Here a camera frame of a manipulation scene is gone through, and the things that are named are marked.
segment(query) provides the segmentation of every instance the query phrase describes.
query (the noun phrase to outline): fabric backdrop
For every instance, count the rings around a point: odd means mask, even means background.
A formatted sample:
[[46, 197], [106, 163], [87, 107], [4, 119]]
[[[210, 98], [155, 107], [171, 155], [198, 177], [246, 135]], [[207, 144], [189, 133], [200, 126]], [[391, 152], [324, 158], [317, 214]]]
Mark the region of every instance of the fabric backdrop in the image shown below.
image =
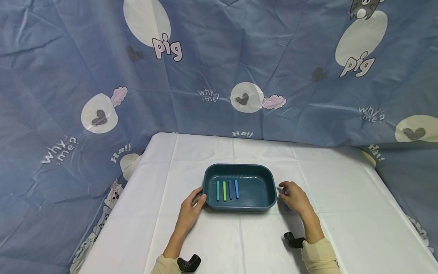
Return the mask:
[[360, 147], [438, 248], [438, 1], [3, 0], [0, 25], [0, 273], [77, 273], [157, 132]]

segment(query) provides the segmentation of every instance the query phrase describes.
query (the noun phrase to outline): blue tray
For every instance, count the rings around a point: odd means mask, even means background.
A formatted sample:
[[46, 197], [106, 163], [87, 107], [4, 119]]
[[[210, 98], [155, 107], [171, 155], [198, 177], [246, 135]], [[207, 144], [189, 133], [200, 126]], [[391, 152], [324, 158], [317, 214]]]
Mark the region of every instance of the blue tray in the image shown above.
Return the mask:
[[[238, 182], [239, 199], [236, 198], [234, 180]], [[226, 201], [223, 199], [224, 181]], [[217, 182], [219, 182], [219, 201], [217, 201]], [[206, 203], [213, 210], [266, 211], [277, 201], [277, 190], [272, 173], [261, 165], [214, 164], [205, 171], [202, 192], [207, 194]]]

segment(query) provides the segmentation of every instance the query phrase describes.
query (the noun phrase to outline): sleeve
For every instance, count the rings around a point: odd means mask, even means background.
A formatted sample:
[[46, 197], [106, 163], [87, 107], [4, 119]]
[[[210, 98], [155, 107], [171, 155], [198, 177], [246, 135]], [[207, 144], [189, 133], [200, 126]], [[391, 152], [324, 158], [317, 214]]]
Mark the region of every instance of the sleeve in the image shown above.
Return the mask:
[[151, 274], [181, 274], [177, 260], [164, 258], [163, 255], [158, 257]]
[[326, 238], [314, 244], [304, 241], [301, 255], [310, 274], [341, 274], [335, 251]]

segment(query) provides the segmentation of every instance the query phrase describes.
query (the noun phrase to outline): white tablecloth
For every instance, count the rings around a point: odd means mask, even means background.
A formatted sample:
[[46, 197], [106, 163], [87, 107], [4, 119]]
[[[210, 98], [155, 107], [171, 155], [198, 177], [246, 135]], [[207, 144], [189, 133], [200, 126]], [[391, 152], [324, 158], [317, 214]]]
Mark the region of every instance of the white tablecloth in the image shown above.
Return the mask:
[[[318, 213], [344, 274], [436, 274], [423, 245], [361, 151], [172, 133], [151, 139], [80, 274], [149, 274], [164, 251], [181, 202], [215, 163], [261, 164], [276, 183], [295, 181]], [[181, 257], [196, 253], [198, 274], [304, 274], [299, 217], [279, 203], [264, 214], [203, 210]]]

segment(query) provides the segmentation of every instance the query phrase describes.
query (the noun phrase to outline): black clamp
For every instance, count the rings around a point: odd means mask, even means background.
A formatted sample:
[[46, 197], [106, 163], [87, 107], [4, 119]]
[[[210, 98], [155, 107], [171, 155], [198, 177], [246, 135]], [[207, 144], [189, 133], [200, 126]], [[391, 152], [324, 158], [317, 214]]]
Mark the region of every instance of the black clamp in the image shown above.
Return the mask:
[[193, 254], [190, 261], [187, 262], [182, 258], [178, 258], [177, 262], [181, 272], [195, 272], [201, 264], [201, 258], [199, 258], [198, 255]]
[[306, 240], [305, 238], [295, 239], [292, 232], [287, 232], [284, 234], [284, 239], [286, 243], [291, 248], [303, 248], [303, 242]]

